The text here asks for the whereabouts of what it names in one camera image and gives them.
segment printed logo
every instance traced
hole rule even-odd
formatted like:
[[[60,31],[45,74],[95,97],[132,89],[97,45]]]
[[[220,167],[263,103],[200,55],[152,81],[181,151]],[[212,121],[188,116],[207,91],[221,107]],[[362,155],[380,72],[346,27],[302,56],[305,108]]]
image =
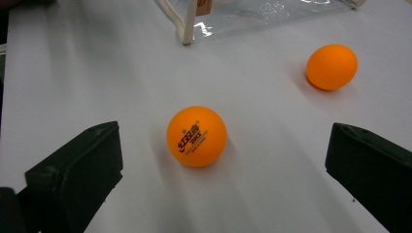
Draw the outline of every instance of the printed logo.
[[[206,140],[206,134],[208,133],[208,131],[206,130],[204,133],[202,133],[199,126],[199,121],[197,120],[189,131],[184,129],[183,133],[185,134],[185,136],[183,136],[182,140],[178,143],[178,148],[181,153],[189,155],[191,152],[194,152],[200,146],[200,144]],[[187,144],[191,145],[191,147],[188,150],[186,150]]]

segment white table surface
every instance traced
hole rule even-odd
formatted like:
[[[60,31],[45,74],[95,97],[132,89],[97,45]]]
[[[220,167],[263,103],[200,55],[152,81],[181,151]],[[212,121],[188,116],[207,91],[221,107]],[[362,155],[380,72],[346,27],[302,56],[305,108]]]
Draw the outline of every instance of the white table surface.
[[[180,44],[151,0],[59,0],[11,12],[0,186],[85,129],[117,120],[124,177],[87,233],[333,232],[385,228],[325,168],[331,126],[363,127],[412,150],[412,5],[368,0],[310,17]],[[358,55],[342,89],[306,82],[326,44]],[[218,162],[182,166],[165,131],[182,108],[225,121]]]

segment plastic bag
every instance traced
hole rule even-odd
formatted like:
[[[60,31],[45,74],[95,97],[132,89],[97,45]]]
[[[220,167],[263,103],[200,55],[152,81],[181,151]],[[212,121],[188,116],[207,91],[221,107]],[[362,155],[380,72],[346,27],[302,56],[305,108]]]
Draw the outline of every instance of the plastic bag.
[[[157,0],[183,44],[224,33],[357,8],[365,0]]]

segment ping pong ball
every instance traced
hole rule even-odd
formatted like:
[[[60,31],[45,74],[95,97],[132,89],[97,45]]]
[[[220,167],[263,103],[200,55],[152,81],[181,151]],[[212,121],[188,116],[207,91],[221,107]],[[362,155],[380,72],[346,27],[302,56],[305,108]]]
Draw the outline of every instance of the ping pong ball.
[[[173,156],[190,167],[203,167],[216,161],[227,141],[226,127],[213,110],[193,106],[176,113],[166,132]]]
[[[306,75],[314,86],[334,90],[350,82],[357,70],[357,56],[351,49],[342,45],[327,45],[310,56]]]

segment orange ping pong ball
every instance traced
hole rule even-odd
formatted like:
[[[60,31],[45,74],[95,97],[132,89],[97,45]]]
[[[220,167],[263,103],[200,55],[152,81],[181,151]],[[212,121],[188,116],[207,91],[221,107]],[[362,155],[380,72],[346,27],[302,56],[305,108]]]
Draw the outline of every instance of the orange ping pong ball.
[[[166,132],[173,156],[190,167],[203,167],[217,160],[226,145],[226,127],[213,110],[193,106],[176,113]]]
[[[310,56],[306,75],[314,86],[334,90],[350,82],[357,70],[357,56],[351,49],[342,45],[327,45]]]

